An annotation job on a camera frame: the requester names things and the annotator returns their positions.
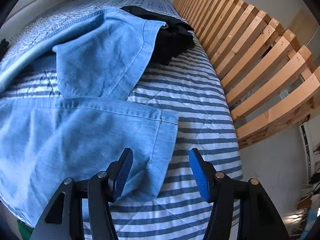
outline blue gripper pad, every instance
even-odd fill
[[[116,176],[116,179],[114,181],[114,193],[113,193],[113,197],[115,199],[119,198],[123,192],[124,189],[124,185],[127,182],[127,178],[129,175],[129,172],[131,170],[132,167],[132,163],[133,163],[133,152],[131,149],[126,148],[124,150],[123,154],[126,154],[125,151],[127,151],[127,156],[124,160],[124,163],[118,173],[118,175]]]
[[[208,202],[210,200],[209,182],[193,149],[189,150],[189,163],[193,176],[195,177],[200,196]]]

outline black cloth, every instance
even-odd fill
[[[121,9],[145,20],[167,23],[168,27],[161,28],[158,32],[151,62],[168,65],[172,57],[177,57],[195,45],[192,34],[188,32],[194,29],[179,19],[150,12],[138,6],[124,6]]]

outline wooden slatted frame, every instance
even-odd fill
[[[231,110],[243,119],[297,78],[302,84],[279,103],[237,130],[247,147],[299,122],[320,106],[320,67],[311,52],[276,19],[241,0],[174,0],[204,47]]]

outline blue denim garment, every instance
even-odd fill
[[[126,147],[123,196],[157,197],[178,127],[174,112],[106,98],[0,100],[0,116],[1,199],[32,226],[63,179],[90,178]]]
[[[33,60],[53,50],[59,89],[66,98],[125,100],[149,63],[157,33],[164,25],[118,8],[91,13],[2,62],[0,92]]]

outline striped bedspread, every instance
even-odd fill
[[[107,6],[137,5],[180,18],[167,0],[76,0],[47,11],[21,30],[6,57],[29,49],[50,30],[67,25],[87,12]],[[137,203],[120,200],[111,206],[119,239],[202,239],[212,205],[200,197],[188,163],[188,150],[198,148],[204,160],[231,178],[241,179],[238,143],[220,81],[194,36],[196,46],[173,58],[168,66],[149,64],[128,101],[179,113],[178,136],[161,192],[155,200]],[[58,97],[54,69],[23,73],[1,97]],[[238,222],[239,202],[234,203]],[[92,239],[84,222],[85,238]]]

